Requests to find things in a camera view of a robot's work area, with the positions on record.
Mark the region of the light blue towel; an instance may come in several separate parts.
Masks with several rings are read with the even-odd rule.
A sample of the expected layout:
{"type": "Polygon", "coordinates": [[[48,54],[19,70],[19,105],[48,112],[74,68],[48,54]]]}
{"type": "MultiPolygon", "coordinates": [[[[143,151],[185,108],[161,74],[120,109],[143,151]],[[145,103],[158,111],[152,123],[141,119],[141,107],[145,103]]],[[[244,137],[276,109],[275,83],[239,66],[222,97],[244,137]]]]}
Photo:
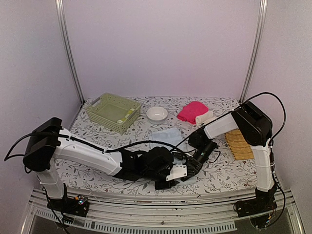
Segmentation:
{"type": "MultiPolygon", "coordinates": [[[[178,145],[183,140],[182,133],[178,128],[170,128],[162,131],[151,132],[148,138],[151,141],[165,142],[174,146],[178,145]]],[[[195,148],[187,146],[186,142],[178,145],[178,148],[186,152],[187,155],[196,151],[195,148]]],[[[183,162],[186,162],[186,160],[180,161],[174,159],[174,165],[183,164],[183,162]]]]}

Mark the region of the green crocodile pattern towel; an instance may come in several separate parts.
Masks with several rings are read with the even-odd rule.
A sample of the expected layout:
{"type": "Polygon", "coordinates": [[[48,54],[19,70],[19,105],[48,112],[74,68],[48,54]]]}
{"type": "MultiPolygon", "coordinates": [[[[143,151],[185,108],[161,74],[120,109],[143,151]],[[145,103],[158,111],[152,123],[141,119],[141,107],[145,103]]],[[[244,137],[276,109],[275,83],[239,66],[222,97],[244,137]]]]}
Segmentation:
{"type": "Polygon", "coordinates": [[[124,123],[127,119],[129,119],[130,117],[132,117],[132,115],[134,114],[135,109],[131,108],[128,110],[128,112],[126,113],[126,115],[124,117],[122,117],[121,119],[117,120],[117,124],[122,124],[124,123]]]}

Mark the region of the green plastic basket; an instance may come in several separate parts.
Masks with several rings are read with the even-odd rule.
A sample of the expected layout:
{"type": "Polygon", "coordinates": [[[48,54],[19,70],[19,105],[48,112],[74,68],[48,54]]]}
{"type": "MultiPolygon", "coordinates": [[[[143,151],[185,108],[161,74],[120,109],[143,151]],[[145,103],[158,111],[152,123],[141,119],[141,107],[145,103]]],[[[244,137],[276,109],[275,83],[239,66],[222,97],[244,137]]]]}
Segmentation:
{"type": "Polygon", "coordinates": [[[104,93],[86,108],[86,112],[91,121],[123,134],[140,116],[141,104],[118,95],[104,93]],[[124,117],[131,108],[135,109],[132,117],[122,124],[117,124],[117,120],[124,117]]]}

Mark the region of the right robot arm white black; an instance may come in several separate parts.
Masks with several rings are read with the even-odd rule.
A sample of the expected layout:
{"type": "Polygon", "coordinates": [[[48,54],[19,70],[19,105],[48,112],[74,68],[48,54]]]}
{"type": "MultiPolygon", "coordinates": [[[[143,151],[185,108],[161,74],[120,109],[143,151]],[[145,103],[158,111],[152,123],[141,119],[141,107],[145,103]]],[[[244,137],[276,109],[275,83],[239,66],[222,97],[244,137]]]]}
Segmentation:
{"type": "Polygon", "coordinates": [[[199,173],[209,155],[217,148],[217,144],[212,141],[214,138],[239,129],[254,156],[257,175],[256,191],[275,192],[277,186],[272,176],[273,158],[270,148],[272,126],[270,118],[248,101],[207,126],[199,128],[189,137],[188,143],[196,149],[196,153],[186,161],[187,175],[182,177],[181,181],[186,181],[199,173]]]}

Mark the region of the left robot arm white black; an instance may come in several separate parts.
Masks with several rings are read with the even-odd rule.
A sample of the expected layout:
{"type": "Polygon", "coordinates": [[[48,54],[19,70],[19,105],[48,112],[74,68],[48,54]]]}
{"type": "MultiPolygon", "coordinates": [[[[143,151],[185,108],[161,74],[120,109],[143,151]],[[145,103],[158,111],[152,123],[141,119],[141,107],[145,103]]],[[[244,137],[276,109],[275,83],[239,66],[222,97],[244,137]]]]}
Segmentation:
{"type": "Polygon", "coordinates": [[[155,189],[168,189],[178,182],[168,179],[174,158],[165,147],[146,151],[104,149],[72,135],[62,128],[61,119],[53,117],[36,128],[28,141],[23,164],[34,171],[47,191],[48,197],[63,212],[73,204],[66,196],[55,159],[73,161],[106,174],[129,181],[148,178],[155,181],[155,189]]]}

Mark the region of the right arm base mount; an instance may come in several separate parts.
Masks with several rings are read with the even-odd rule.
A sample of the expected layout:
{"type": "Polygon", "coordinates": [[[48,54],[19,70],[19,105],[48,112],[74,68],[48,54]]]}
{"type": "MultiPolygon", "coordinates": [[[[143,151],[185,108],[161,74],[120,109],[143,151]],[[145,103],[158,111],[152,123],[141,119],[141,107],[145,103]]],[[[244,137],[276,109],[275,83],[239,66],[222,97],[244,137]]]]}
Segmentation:
{"type": "Polygon", "coordinates": [[[240,200],[237,201],[233,207],[238,217],[246,217],[265,213],[264,215],[250,218],[251,225],[257,229],[267,228],[276,208],[277,204],[274,197],[269,200],[265,199],[264,197],[240,200]]]}

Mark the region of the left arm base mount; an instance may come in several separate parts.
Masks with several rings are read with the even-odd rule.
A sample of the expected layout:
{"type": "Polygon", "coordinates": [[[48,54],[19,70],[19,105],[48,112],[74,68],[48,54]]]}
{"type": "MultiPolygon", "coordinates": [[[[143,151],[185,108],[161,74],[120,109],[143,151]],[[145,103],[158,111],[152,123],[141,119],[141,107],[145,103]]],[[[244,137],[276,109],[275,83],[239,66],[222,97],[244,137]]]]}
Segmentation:
{"type": "Polygon", "coordinates": [[[90,205],[88,198],[82,195],[77,195],[74,198],[64,195],[62,199],[51,199],[47,197],[47,201],[47,207],[54,211],[80,217],[87,216],[90,205]]]}

